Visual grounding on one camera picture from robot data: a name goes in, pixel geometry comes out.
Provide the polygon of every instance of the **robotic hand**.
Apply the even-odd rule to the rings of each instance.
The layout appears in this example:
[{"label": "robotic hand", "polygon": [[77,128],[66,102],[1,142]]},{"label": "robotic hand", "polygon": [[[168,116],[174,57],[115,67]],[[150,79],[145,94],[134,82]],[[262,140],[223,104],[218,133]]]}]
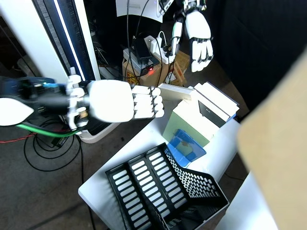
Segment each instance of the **robotic hand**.
[{"label": "robotic hand", "polygon": [[0,86],[0,126],[14,126],[39,115],[66,115],[71,130],[81,131],[91,117],[116,123],[164,115],[159,88],[124,81],[86,82],[71,75],[61,85],[48,78],[0,77]]},{"label": "robotic hand", "polygon": [[201,11],[206,9],[204,0],[184,0],[183,10],[177,17],[172,34],[172,55],[179,50],[184,20],[190,41],[191,71],[202,71],[213,58],[210,27]]}]

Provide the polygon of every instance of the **black basket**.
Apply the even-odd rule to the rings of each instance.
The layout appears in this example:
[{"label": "black basket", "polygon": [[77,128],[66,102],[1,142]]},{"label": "black basket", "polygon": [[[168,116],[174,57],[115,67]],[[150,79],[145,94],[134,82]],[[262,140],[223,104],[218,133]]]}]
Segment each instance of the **black basket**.
[{"label": "black basket", "polygon": [[211,175],[179,166],[165,143],[106,175],[128,230],[193,230],[229,204]]}]

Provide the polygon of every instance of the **white robotic hand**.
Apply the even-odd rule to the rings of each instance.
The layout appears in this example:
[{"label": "white robotic hand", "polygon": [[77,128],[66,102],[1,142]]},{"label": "white robotic hand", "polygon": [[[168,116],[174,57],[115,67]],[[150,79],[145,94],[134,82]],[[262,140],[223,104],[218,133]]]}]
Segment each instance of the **white robotic hand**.
[{"label": "white robotic hand", "polygon": [[186,16],[186,29],[191,44],[191,71],[202,71],[213,58],[210,27],[202,13],[194,10]]},{"label": "white robotic hand", "polygon": [[89,113],[98,120],[116,123],[164,115],[159,88],[97,80],[89,83],[87,89]]}]

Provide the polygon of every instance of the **white paper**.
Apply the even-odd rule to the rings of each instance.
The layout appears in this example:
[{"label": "white paper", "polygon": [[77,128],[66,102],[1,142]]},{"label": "white paper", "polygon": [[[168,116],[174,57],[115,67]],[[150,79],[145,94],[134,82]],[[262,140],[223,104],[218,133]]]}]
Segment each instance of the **white paper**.
[{"label": "white paper", "polygon": [[[141,15],[146,1],[147,0],[130,0],[129,14]],[[162,23],[163,16],[160,13],[157,13],[157,7],[158,10],[161,9],[158,0],[149,0],[142,16]],[[116,12],[117,17],[127,15],[127,0],[116,0]]]}]

